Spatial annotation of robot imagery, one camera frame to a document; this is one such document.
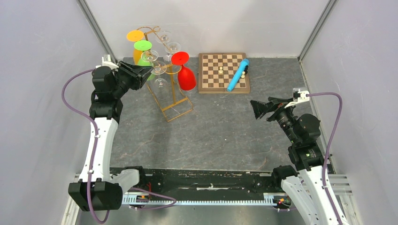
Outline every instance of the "marble-patterned surface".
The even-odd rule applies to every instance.
[[[250,60],[250,94],[185,92],[194,110],[166,122],[148,88],[129,91],[113,142],[111,166],[270,171],[288,165],[288,138],[274,122],[256,120],[250,100],[290,98],[304,87],[297,59]],[[198,58],[186,64],[197,75]],[[298,105],[295,115],[311,113]]]

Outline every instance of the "blue cylinder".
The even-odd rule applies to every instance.
[[[234,77],[232,78],[230,84],[227,87],[227,91],[232,91],[235,88],[235,85],[239,81],[239,78],[242,75],[243,71],[245,70],[245,67],[248,65],[249,65],[248,59],[244,59],[240,62],[239,68],[237,69]]]

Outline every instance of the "gray wall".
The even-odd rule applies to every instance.
[[[61,89],[99,64],[103,50],[74,0],[2,1],[0,24],[0,224],[56,225],[90,129],[63,105]],[[90,77],[67,90],[85,112]]]
[[[309,54],[304,72],[312,92],[335,91],[344,106],[332,143],[365,225],[397,224],[398,2],[338,1]],[[330,135],[335,97],[315,97]]]
[[[160,26],[191,56],[245,52],[248,57],[296,57],[327,0],[87,0],[116,57],[132,57],[126,39],[141,26]],[[156,51],[164,47],[148,35]]]

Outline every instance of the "purple cable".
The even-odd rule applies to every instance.
[[[325,187],[326,195],[329,198],[329,201],[330,201],[330,204],[332,205],[333,211],[335,212],[335,215],[337,217],[338,224],[342,225],[343,222],[341,221],[340,215],[339,215],[339,213],[337,211],[337,207],[336,207],[336,205],[333,202],[332,195],[330,194],[329,189],[326,187],[326,168],[328,166],[330,145],[332,144],[332,140],[333,140],[333,137],[334,137],[335,132],[336,132],[337,124],[338,124],[338,121],[340,119],[341,110],[343,108],[343,99],[341,98],[341,96],[339,94],[334,93],[334,92],[321,92],[321,93],[307,94],[308,97],[321,96],[321,95],[334,95],[334,96],[336,96],[338,98],[338,101],[339,101],[339,107],[338,107],[338,113],[337,113],[336,121],[335,121],[335,124],[333,126],[332,133],[330,134],[328,145],[326,146],[325,159],[323,161],[323,167],[322,167],[322,183],[323,183],[323,186]]]
[[[159,210],[159,209],[165,209],[165,208],[171,207],[171,206],[173,206],[174,204],[177,203],[177,199],[175,199],[173,197],[160,195],[160,194],[153,193],[153,192],[150,192],[150,191],[147,191],[147,190],[144,190],[144,189],[140,189],[140,188],[137,188],[137,187],[132,187],[132,188],[130,188],[130,190],[131,189],[136,190],[136,191],[145,192],[145,193],[148,193],[150,195],[158,196],[158,197],[161,197],[161,198],[170,199],[170,200],[173,201],[173,203],[168,204],[168,205],[162,205],[162,206],[158,206],[158,207],[154,207],[154,208],[137,208],[137,210]]]
[[[72,78],[70,78],[68,81],[66,81],[65,85],[64,85],[63,88],[62,88],[62,94],[61,94],[61,96],[62,96],[62,101],[63,101],[63,103],[64,103],[70,110],[72,110],[72,111],[74,111],[74,112],[76,112],[76,113],[78,113],[78,114],[80,114],[80,115],[86,117],[86,118],[92,123],[92,125],[94,126],[95,135],[97,136],[97,135],[98,135],[98,126],[97,126],[97,123],[96,123],[89,115],[87,115],[87,114],[85,114],[84,112],[81,112],[81,111],[79,111],[79,110],[73,108],[73,107],[72,107],[71,105],[69,105],[69,104],[67,103],[67,101],[65,100],[65,89],[66,89],[67,85],[68,85],[73,79],[75,79],[76,77],[81,76],[81,75],[83,75],[83,74],[85,74],[85,73],[91,72],[91,71],[93,71],[93,70],[94,70],[94,69],[89,69],[89,70],[86,70],[86,71],[81,72],[81,73],[79,73],[79,74],[76,74],[76,75],[74,75]],[[92,152],[91,152],[89,170],[92,170],[92,166],[93,166],[93,163],[94,163],[95,150],[97,149],[97,143],[98,143],[98,138],[95,137],[95,138],[94,138],[94,145],[93,145],[93,147],[92,147]],[[91,201],[91,188],[90,188],[90,187],[91,187],[91,177],[92,177],[92,174],[91,174],[91,173],[88,173],[88,177],[87,177],[87,201],[88,201],[88,208],[90,209],[90,213],[91,213],[91,215],[92,215],[92,218],[93,218],[95,221],[97,221],[97,223],[99,223],[99,224],[104,224],[104,223],[107,221],[107,219],[108,219],[109,210],[107,211],[107,214],[105,215],[105,219],[102,220],[102,221],[101,221],[101,220],[97,217],[97,215],[95,214],[94,208],[92,207],[92,201]]]

